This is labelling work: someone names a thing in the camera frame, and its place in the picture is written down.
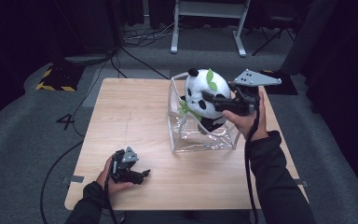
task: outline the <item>light wood surface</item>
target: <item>light wood surface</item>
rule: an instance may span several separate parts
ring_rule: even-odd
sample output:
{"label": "light wood surface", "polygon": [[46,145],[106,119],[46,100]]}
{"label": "light wood surface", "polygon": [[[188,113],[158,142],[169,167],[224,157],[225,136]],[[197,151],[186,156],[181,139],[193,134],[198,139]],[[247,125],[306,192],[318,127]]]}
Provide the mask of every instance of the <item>light wood surface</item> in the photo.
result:
{"label": "light wood surface", "polygon": [[[184,81],[178,81],[178,88]],[[205,150],[172,154],[167,122],[170,80],[106,78],[94,108],[65,207],[72,210],[83,188],[96,179],[109,156],[132,147],[140,160],[131,168],[151,169],[142,185],[115,194],[115,210],[250,209],[244,165],[244,139],[237,150]],[[280,127],[265,94],[269,130]],[[298,178],[282,139],[287,168]],[[257,194],[254,196],[259,208]]]}

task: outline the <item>clear plastic bag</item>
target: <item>clear plastic bag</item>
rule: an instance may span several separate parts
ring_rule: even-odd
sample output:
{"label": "clear plastic bag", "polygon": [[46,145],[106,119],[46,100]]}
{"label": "clear plastic bag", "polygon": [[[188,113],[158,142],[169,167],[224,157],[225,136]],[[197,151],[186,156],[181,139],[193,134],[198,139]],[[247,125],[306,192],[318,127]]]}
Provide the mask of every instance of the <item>clear plastic bag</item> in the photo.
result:
{"label": "clear plastic bag", "polygon": [[172,77],[169,88],[168,128],[172,153],[200,150],[235,150],[241,136],[235,125],[226,121],[222,127],[210,133],[192,113],[186,112],[181,115],[179,112],[182,107],[180,97],[185,95],[185,87],[183,85],[183,88],[178,91],[176,80],[186,76],[188,76],[188,73]]}

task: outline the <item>black jacket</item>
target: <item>black jacket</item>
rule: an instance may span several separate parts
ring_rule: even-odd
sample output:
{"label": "black jacket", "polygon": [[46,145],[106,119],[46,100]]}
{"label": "black jacket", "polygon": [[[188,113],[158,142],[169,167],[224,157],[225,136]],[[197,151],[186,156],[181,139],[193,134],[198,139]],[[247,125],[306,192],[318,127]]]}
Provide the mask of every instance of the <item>black jacket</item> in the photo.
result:
{"label": "black jacket", "polygon": [[[255,175],[258,200],[268,224],[316,223],[310,205],[286,169],[278,132],[251,143],[251,169]],[[99,223],[103,207],[103,189],[97,182],[83,190],[83,199],[75,206],[66,223]]]}

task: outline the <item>black ear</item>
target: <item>black ear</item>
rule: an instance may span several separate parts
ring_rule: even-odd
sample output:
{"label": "black ear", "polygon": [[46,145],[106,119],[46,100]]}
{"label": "black ear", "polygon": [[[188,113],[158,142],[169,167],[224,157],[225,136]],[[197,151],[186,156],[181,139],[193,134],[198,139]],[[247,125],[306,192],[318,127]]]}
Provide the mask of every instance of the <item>black ear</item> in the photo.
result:
{"label": "black ear", "polygon": [[196,77],[199,75],[199,70],[195,69],[195,68],[190,68],[188,69],[188,74],[191,75],[192,77]]}

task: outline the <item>stuffed animal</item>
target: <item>stuffed animal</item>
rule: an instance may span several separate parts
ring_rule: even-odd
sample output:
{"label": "stuffed animal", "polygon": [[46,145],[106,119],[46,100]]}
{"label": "stuffed animal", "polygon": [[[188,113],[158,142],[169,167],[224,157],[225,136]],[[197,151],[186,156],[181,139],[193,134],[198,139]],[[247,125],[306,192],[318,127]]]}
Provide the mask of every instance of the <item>stuffed animal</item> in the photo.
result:
{"label": "stuffed animal", "polygon": [[[186,79],[186,93],[182,96],[182,115],[185,112],[192,113],[201,123],[201,125],[212,132],[221,127],[226,119],[222,113],[216,111],[214,105],[202,98],[202,92],[206,91],[214,97],[230,98],[231,92],[227,82],[211,69],[197,70],[195,68],[188,70],[189,76]],[[199,131],[206,134],[199,126]]]}

